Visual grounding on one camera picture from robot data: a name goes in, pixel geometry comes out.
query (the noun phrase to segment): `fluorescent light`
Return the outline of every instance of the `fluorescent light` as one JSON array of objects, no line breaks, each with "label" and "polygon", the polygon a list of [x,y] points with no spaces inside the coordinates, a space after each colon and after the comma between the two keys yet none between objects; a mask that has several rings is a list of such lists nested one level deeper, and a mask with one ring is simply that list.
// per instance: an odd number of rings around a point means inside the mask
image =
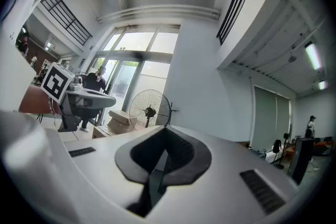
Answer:
[{"label": "fluorescent light", "polygon": [[315,70],[321,68],[321,61],[313,43],[306,47],[306,52]]},{"label": "fluorescent light", "polygon": [[319,83],[320,90],[324,90],[327,87],[327,83],[325,81],[321,81]]}]

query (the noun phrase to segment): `floor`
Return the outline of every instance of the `floor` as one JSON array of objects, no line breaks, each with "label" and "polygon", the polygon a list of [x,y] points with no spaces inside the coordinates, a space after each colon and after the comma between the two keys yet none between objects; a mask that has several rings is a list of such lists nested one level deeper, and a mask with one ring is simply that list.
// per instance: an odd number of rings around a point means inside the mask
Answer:
[{"label": "floor", "polygon": [[[53,129],[58,130],[59,126],[61,125],[62,120],[60,116],[56,117],[56,126],[54,125],[54,117],[52,115],[44,115],[41,125],[46,129]],[[75,132],[66,132],[66,133],[59,133],[63,142],[70,142],[70,141],[79,141],[79,140],[89,140],[92,139],[92,133],[94,125],[92,123],[88,123],[87,128],[90,132],[86,133],[80,130],[80,126],[78,126],[77,131]]]},{"label": "floor", "polygon": [[[323,172],[328,167],[330,159],[330,156],[313,156],[312,162],[307,166],[306,173],[299,185],[299,189],[303,190],[307,187],[310,187],[313,183],[316,182],[316,180],[319,180]],[[284,166],[282,171],[287,173],[290,161],[285,158],[281,161],[281,164]]]}]

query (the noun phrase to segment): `window blind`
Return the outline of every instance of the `window blind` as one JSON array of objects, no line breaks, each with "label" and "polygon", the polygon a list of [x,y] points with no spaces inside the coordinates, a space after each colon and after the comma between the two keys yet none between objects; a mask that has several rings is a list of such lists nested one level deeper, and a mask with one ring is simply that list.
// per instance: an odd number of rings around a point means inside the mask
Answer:
[{"label": "window blind", "polygon": [[256,116],[252,149],[257,151],[272,150],[276,134],[276,95],[255,87]]},{"label": "window blind", "polygon": [[289,100],[277,95],[277,129],[274,141],[281,140],[283,143],[284,134],[289,129]]}]

